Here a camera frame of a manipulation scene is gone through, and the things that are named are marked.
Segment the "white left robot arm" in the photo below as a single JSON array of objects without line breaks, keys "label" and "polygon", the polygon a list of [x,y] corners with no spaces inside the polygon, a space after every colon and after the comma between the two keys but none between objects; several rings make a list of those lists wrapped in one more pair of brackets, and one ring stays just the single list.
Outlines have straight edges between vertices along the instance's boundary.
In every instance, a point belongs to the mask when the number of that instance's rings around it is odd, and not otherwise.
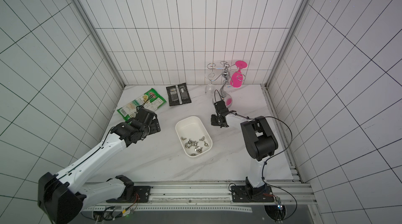
[{"label": "white left robot arm", "polygon": [[93,186],[85,183],[131,144],[160,131],[157,114],[139,107],[135,117],[112,127],[104,140],[73,164],[55,174],[44,174],[38,181],[38,207],[51,223],[67,224],[82,210],[107,200],[137,201],[134,182],[124,175]]}]

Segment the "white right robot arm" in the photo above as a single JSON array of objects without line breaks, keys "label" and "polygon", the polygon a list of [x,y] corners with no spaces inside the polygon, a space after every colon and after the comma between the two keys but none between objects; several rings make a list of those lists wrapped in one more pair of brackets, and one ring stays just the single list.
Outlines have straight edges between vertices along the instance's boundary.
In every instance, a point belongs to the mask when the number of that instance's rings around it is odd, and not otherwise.
[{"label": "white right robot arm", "polygon": [[245,195],[254,199],[268,192],[268,185],[264,182],[263,169],[266,163],[263,159],[274,156],[278,141],[266,117],[241,116],[236,111],[229,110],[222,100],[215,102],[214,108],[216,113],[211,116],[211,125],[241,130],[247,153],[253,159],[245,180]]}]

